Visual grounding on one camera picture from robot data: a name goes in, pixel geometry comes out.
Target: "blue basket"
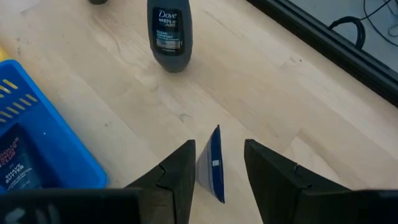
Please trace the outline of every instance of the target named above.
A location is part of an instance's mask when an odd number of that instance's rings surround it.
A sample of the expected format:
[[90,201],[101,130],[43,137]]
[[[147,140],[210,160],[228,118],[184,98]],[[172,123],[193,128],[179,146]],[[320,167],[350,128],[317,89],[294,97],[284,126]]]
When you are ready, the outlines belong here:
[[100,189],[107,175],[51,102],[15,60],[0,63],[0,136],[18,123],[60,188]]

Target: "wood grain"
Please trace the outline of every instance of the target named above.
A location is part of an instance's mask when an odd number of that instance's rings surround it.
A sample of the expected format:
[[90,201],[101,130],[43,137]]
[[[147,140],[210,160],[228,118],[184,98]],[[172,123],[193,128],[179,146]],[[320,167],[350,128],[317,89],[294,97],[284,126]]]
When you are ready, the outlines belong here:
[[398,111],[244,0],[191,0],[193,57],[165,73],[146,2],[0,0],[0,43],[123,187],[221,125],[226,204],[199,185],[190,223],[260,223],[246,138],[352,189],[398,188]]

